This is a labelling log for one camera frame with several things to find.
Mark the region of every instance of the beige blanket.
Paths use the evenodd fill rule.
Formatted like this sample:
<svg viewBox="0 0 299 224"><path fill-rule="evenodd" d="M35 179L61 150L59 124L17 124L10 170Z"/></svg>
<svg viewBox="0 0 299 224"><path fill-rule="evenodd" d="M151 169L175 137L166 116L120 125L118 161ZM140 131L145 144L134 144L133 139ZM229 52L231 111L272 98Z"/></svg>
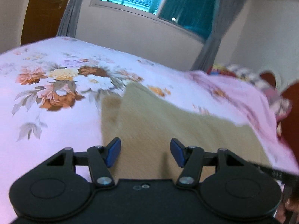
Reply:
<svg viewBox="0 0 299 224"><path fill-rule="evenodd" d="M104 144L114 137L122 142L121 153L111 173L119 178L174 179L181 173L170 153L170 140L197 145L207 152L227 148L245 160L270 165L252 129L210 115L183 111L158 98L138 83L127 86L125 95L102 101ZM203 169L202 178L214 173Z"/></svg>

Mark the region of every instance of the hand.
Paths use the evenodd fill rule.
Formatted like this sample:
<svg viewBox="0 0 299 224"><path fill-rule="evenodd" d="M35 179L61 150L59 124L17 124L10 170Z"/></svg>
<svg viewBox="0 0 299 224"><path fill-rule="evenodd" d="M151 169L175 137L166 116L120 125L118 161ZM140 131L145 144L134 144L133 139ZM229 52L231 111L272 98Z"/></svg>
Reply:
<svg viewBox="0 0 299 224"><path fill-rule="evenodd" d="M277 209L275 218L280 222L284 223L286 220L286 210L292 211L292 212L299 212L299 200L287 200L286 203L281 203Z"/></svg>

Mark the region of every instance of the blue gripper pad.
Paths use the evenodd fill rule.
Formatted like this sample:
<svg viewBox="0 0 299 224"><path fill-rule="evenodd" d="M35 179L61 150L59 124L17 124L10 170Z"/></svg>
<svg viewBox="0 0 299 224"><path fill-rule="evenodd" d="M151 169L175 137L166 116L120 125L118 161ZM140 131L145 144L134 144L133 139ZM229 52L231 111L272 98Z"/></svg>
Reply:
<svg viewBox="0 0 299 224"><path fill-rule="evenodd" d="M112 167L119 153L121 152L121 140L119 138L114 138L106 146L106 149L107 149L107 157L105 159L105 164L107 167Z"/></svg>
<svg viewBox="0 0 299 224"><path fill-rule="evenodd" d="M173 139L170 141L170 151L179 167L184 167L186 159L184 149L182 149Z"/></svg>

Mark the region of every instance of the window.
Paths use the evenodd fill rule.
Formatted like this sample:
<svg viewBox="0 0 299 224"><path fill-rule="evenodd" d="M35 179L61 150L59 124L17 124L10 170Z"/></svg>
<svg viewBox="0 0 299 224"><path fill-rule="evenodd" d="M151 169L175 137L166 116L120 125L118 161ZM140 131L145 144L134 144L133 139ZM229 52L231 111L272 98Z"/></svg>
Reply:
<svg viewBox="0 0 299 224"><path fill-rule="evenodd" d="M166 21L207 39L215 0L94 0L95 5L127 10Z"/></svg>

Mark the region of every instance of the pillow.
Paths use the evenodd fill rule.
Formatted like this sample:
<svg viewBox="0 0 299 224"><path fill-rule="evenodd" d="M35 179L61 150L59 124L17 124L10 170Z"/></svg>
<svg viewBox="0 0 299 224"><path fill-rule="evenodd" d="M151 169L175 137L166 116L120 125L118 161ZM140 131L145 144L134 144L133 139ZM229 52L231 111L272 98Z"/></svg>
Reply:
<svg viewBox="0 0 299 224"><path fill-rule="evenodd" d="M270 109L275 113L276 120L285 119L291 112L292 103L284 99L268 82L263 80L253 70L241 65L231 64L228 66L214 65L209 70L209 75L229 75L251 83L255 88L262 91L266 96Z"/></svg>

